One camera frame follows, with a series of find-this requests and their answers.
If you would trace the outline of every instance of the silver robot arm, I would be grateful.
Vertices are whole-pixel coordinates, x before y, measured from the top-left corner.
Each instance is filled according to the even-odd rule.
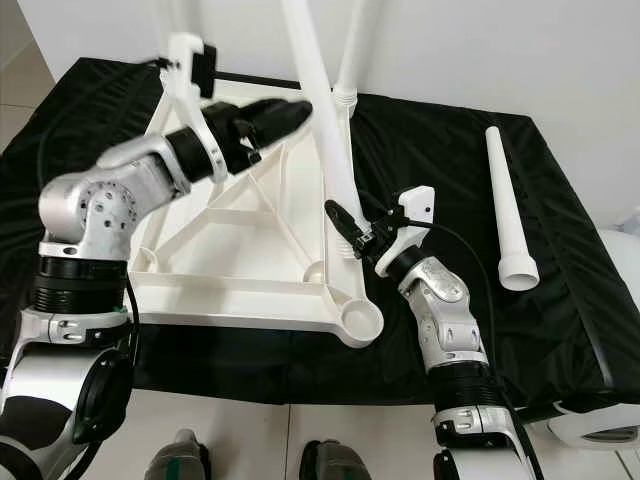
[[[218,144],[215,155],[191,128],[147,135],[43,189],[46,234],[34,304],[22,312],[0,397],[0,479],[58,479],[83,451],[86,468],[124,421],[133,385],[138,332],[123,296],[136,226],[188,194],[192,183],[221,180],[212,158],[223,158],[231,173],[258,162],[258,149],[296,130],[311,105],[220,102],[202,113]]]
[[[437,227],[431,223],[433,189],[405,191],[391,209],[375,199],[369,202],[381,217],[366,233],[336,202],[327,201],[325,210],[356,257],[395,282],[418,323],[418,343],[434,396],[436,438],[445,448],[434,458],[435,479],[540,480],[526,432],[516,424],[515,411],[490,369],[469,310],[467,286],[419,248],[429,227]]]

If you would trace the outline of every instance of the cable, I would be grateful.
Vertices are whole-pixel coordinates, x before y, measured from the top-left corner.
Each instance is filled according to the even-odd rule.
[[[86,473],[101,445],[102,442],[90,443],[78,463],[76,463],[67,476],[64,477],[64,480],[79,480],[79,478]]]
[[[133,329],[131,330],[129,352],[131,352],[131,365],[135,367],[138,364],[138,353],[140,351],[140,312],[138,311],[136,296],[133,293],[133,285],[131,285],[131,280],[128,275],[127,295],[129,296],[129,302],[131,302],[131,311],[133,314]]]
[[[526,430],[522,426],[522,422],[520,422],[520,419],[518,417],[518,412],[513,406],[513,403],[511,403],[511,399],[507,395],[507,392],[503,386],[503,382],[500,377],[500,374],[498,373],[497,362],[496,362],[496,320],[495,320],[495,311],[493,308],[493,294],[491,290],[491,282],[489,282],[489,275],[487,275],[487,271],[484,268],[484,265],[482,264],[480,257],[478,256],[476,251],[473,249],[473,247],[469,244],[469,242],[467,242],[459,233],[457,233],[455,230],[445,227],[444,225],[439,225],[437,223],[430,223],[430,222],[419,222],[411,219],[406,219],[405,223],[410,227],[433,228],[435,230],[440,230],[442,232],[445,232],[451,235],[452,237],[457,239],[469,251],[473,259],[475,260],[476,264],[478,265],[480,273],[482,274],[482,281],[484,283],[484,288],[487,295],[487,309],[488,309],[488,317],[489,317],[489,345],[490,345],[488,354],[489,354],[489,368],[491,370],[491,375],[493,376],[494,381],[496,382],[496,386],[498,387],[500,396],[502,397],[502,400],[507,410],[509,410],[509,413],[513,420],[513,426],[516,429],[516,434],[518,435],[518,438],[522,443],[522,448],[525,451],[525,455],[527,455],[527,457],[529,458],[529,461],[531,462],[531,468],[533,469],[533,473],[535,474],[536,479],[544,480],[542,468],[540,467],[540,463],[538,462],[538,457],[536,455],[535,450],[533,449],[531,440],[529,440],[529,436],[527,435]]]
[[[40,143],[38,145],[38,154],[36,156],[36,175],[38,179],[38,189],[42,190],[46,185],[46,169],[45,169],[45,152],[47,149],[47,144],[49,139],[53,136],[53,133],[60,126],[62,121],[76,108],[78,108],[83,102],[85,102],[91,95],[96,93],[97,91],[107,87],[111,83],[115,82],[119,78],[124,75],[131,73],[133,70],[137,70],[139,68],[144,68],[147,66],[153,65],[165,65],[166,60],[163,58],[158,59],[150,59],[145,60],[144,62],[132,63],[124,67],[122,70],[112,75],[111,77],[105,78],[104,80],[98,82],[95,86],[89,88],[80,96],[78,96],[73,102],[69,103],[65,108],[63,108],[51,121],[47,129],[44,131],[42,136],[40,137]]]

